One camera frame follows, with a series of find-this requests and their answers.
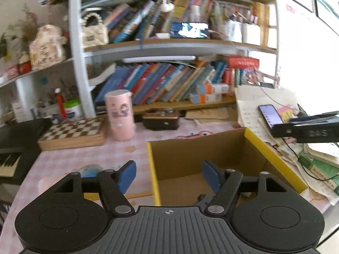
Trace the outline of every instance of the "quilted handbag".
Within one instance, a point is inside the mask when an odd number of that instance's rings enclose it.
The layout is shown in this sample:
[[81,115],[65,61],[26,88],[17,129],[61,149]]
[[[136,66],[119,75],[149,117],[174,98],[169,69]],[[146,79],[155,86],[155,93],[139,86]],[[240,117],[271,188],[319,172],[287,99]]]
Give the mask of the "quilted handbag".
[[[98,24],[95,26],[86,27],[89,17],[92,16],[98,19]],[[83,19],[82,40],[84,43],[84,48],[108,44],[108,30],[106,26],[102,23],[102,19],[99,14],[89,13]]]

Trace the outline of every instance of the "pink cup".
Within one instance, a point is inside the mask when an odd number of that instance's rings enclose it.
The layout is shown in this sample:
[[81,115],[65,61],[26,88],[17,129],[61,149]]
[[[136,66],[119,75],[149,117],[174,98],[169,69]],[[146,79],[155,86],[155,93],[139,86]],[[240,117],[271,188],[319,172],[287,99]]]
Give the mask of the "pink cup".
[[128,90],[115,90],[105,94],[113,137],[118,141],[127,141],[135,134],[131,95]]

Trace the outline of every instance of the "blue gripper pad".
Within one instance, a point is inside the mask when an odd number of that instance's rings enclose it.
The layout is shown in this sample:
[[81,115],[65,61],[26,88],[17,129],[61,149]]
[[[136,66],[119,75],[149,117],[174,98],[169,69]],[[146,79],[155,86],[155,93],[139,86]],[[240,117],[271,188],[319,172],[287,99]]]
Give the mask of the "blue gripper pad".
[[216,194],[219,192],[221,188],[221,183],[219,181],[218,172],[210,165],[208,162],[204,162],[201,167],[202,174],[204,179],[209,184],[210,188],[212,189],[213,193]]
[[128,161],[118,172],[120,172],[119,181],[117,183],[121,193],[125,194],[131,183],[137,175],[137,164],[135,161]]

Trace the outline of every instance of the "smartphone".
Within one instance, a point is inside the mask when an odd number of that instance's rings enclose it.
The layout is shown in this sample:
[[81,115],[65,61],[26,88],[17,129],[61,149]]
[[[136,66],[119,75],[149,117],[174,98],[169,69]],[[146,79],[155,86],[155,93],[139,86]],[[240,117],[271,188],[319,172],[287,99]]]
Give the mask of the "smartphone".
[[277,110],[272,104],[258,106],[259,111],[264,117],[268,127],[272,130],[275,124],[284,124]]
[[207,23],[171,23],[171,38],[209,39]]

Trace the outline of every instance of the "yellow box edge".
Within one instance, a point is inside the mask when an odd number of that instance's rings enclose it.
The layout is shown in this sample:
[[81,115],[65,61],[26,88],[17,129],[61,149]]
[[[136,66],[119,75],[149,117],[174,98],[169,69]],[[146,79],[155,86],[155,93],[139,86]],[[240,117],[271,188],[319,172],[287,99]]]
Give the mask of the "yellow box edge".
[[277,170],[286,178],[286,180],[296,189],[299,194],[303,193],[308,188],[307,184],[249,128],[245,128],[245,137],[275,168],[277,168]]
[[150,165],[150,178],[151,178],[151,183],[152,183],[154,205],[161,206],[159,184],[158,184],[158,179],[157,179],[157,173],[155,171],[155,165],[154,165],[153,155],[152,155],[152,146],[150,142],[147,142],[147,153],[148,153],[148,160],[149,160],[149,165]]

